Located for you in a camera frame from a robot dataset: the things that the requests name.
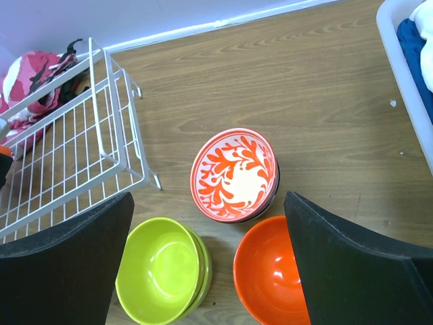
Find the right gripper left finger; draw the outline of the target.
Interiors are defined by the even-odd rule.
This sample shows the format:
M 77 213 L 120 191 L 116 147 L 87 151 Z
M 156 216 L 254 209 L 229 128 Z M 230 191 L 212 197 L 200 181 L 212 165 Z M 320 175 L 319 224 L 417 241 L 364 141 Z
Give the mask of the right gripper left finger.
M 1 245 L 2 324 L 105 324 L 134 211 L 129 192 Z

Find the white bowl with red pattern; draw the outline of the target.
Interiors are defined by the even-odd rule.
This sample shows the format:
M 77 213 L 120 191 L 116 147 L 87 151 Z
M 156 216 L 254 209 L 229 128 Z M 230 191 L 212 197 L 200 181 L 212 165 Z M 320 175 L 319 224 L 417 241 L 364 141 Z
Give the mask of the white bowl with red pattern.
M 224 130 L 195 157 L 189 177 L 193 201 L 213 221 L 247 218 L 270 197 L 277 163 L 270 142 L 259 132 L 242 127 Z

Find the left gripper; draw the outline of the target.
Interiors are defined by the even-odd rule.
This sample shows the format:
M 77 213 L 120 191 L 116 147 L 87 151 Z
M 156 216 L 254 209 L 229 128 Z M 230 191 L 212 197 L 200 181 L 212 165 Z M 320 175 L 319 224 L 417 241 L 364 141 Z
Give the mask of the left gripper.
M 13 158 L 7 154 L 0 154 L 0 189 L 6 183 L 6 176 L 13 163 Z

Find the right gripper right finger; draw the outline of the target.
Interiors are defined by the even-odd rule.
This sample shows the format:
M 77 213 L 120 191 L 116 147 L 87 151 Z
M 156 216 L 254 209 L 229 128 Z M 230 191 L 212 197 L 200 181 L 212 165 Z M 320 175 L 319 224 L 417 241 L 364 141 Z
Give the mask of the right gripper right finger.
M 431 324 L 432 249 L 379 234 L 296 192 L 286 222 L 312 324 Z

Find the light blue ribbed bowl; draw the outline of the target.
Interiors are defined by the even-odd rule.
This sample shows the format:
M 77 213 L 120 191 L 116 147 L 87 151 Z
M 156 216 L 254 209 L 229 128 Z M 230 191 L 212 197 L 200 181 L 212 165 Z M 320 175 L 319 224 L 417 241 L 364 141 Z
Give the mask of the light blue ribbed bowl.
M 252 221 L 258 217 L 260 217 L 274 202 L 278 189 L 279 189 L 279 185 L 280 185 L 280 167 L 279 167 L 279 163 L 277 162 L 277 172 L 276 172 L 276 181 L 275 181 L 275 186 L 273 187 L 273 191 L 270 195 L 270 197 L 267 199 L 266 203 L 258 210 L 256 211 L 253 215 L 247 217 L 247 218 L 242 218 L 239 220 L 229 220 L 229 221 L 222 221 L 222 223 L 225 224 L 236 224 L 236 223 L 244 223 L 247 221 Z

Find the yellow-green bowl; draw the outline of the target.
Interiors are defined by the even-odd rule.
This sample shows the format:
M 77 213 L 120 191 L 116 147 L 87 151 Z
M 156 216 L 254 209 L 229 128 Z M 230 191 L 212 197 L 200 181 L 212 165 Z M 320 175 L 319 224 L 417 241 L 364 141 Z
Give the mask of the yellow-green bowl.
M 191 312 L 193 312 L 197 307 L 199 307 L 203 300 L 206 298 L 208 291 L 210 289 L 210 285 L 212 282 L 212 259 L 210 256 L 210 252 L 205 245 L 204 241 L 199 237 L 199 235 L 192 230 L 189 226 L 185 226 L 185 228 L 189 231 L 189 233 L 194 237 L 196 242 L 196 246 L 199 247 L 199 251 L 202 252 L 203 258 L 200 264 L 200 271 L 202 272 L 202 284 L 200 285 L 200 289 L 195 299 L 189 305 L 189 307 L 183 312 L 181 316 L 178 317 L 178 320 L 182 320 L 186 318 Z
M 155 217 L 128 235 L 116 294 L 136 323 L 174 322 L 191 307 L 203 281 L 203 250 L 178 221 Z

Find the orange bowl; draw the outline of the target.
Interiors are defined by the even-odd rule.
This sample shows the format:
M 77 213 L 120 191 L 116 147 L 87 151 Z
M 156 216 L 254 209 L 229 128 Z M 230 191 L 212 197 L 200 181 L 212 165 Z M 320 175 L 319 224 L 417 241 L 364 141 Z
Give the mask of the orange bowl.
M 310 324 L 286 217 L 264 219 L 241 239 L 233 281 L 248 313 L 261 324 Z
M 12 151 L 7 146 L 0 146 L 0 154 L 11 157 Z

